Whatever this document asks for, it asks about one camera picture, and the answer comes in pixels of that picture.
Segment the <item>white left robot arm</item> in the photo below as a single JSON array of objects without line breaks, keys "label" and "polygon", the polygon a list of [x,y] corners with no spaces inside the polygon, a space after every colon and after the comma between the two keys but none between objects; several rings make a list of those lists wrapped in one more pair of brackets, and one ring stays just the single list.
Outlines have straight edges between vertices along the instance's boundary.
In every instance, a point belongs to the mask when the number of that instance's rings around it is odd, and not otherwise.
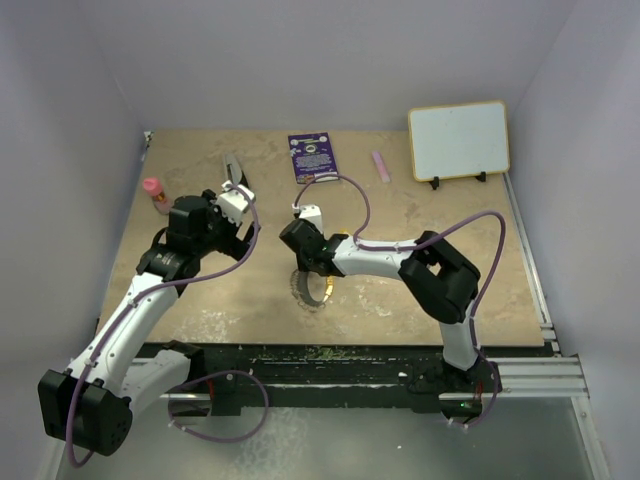
[{"label": "white left robot arm", "polygon": [[257,222],[238,236],[244,215],[256,211],[254,193],[231,182],[222,189],[175,201],[103,328],[63,371],[48,370],[39,381],[45,432],[64,441],[72,465],[82,464],[76,448],[112,455],[133,421],[165,392],[176,386],[194,392],[204,384],[203,355],[194,347],[173,343],[142,366],[133,362],[186,287],[201,281],[205,256],[218,252],[241,266],[255,248]]}]

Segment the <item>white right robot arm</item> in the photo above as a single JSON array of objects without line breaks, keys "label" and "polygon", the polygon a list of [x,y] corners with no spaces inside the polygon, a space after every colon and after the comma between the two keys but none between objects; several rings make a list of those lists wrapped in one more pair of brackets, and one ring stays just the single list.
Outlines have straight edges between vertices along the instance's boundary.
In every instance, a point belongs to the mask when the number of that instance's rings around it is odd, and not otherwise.
[{"label": "white right robot arm", "polygon": [[416,240],[359,246],[347,234],[325,238],[311,221],[298,218],[280,233],[296,255],[298,269],[322,277],[375,276],[404,283],[422,310],[439,322],[446,383],[467,391],[480,379],[471,310],[478,299],[479,270],[433,231]]}]

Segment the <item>grey black stapler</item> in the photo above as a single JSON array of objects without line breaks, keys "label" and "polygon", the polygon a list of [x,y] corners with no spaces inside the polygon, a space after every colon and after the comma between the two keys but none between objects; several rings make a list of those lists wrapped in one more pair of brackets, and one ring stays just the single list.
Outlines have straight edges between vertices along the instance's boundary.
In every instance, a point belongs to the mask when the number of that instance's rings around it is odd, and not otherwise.
[{"label": "grey black stapler", "polygon": [[223,161],[228,180],[233,184],[243,185],[249,188],[250,185],[247,176],[236,156],[232,153],[226,153]]}]

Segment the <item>pink capped small bottle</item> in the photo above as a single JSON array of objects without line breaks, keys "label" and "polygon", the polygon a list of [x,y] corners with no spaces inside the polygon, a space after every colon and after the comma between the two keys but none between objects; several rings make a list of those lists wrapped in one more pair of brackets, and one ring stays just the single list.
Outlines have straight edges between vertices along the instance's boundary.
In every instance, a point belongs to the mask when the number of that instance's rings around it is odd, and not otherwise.
[{"label": "pink capped small bottle", "polygon": [[157,177],[147,177],[142,181],[142,187],[156,210],[162,215],[168,215],[173,207],[173,200],[167,195],[161,181]]}]

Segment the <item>purple printed card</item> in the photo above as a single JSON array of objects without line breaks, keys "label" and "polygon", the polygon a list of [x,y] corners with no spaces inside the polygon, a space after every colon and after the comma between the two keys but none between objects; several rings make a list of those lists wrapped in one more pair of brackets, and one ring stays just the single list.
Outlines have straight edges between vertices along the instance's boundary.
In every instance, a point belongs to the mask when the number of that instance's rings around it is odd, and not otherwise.
[{"label": "purple printed card", "polygon": [[304,185],[313,178],[338,173],[327,132],[289,135],[287,140],[297,184]]}]

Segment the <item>pink eraser stick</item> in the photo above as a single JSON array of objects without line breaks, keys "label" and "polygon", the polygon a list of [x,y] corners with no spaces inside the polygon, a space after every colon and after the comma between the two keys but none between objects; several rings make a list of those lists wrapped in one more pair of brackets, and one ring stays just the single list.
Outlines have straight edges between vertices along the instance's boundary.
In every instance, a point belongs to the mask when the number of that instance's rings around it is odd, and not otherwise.
[{"label": "pink eraser stick", "polygon": [[380,179],[383,183],[390,183],[391,177],[389,171],[386,167],[385,161],[382,155],[378,151],[372,152],[372,159],[380,176]]}]

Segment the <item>small whiteboard on stand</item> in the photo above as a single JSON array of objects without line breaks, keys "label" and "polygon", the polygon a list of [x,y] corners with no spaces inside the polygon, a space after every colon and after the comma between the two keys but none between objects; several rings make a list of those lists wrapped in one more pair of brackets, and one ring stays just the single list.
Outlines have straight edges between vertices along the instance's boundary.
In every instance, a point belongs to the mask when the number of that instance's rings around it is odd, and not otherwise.
[{"label": "small whiteboard on stand", "polygon": [[413,177],[434,190],[443,180],[484,182],[511,166],[502,100],[413,108],[408,131]]}]

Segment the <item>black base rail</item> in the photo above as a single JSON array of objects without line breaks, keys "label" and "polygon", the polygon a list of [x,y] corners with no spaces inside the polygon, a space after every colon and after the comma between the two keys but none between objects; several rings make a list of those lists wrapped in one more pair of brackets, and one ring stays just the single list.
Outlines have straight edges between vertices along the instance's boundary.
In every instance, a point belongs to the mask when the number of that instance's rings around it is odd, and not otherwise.
[{"label": "black base rail", "polygon": [[380,408],[477,418],[502,390],[498,366],[479,358],[467,371],[432,346],[181,344],[195,364],[169,392],[196,414],[237,416],[246,407]]}]

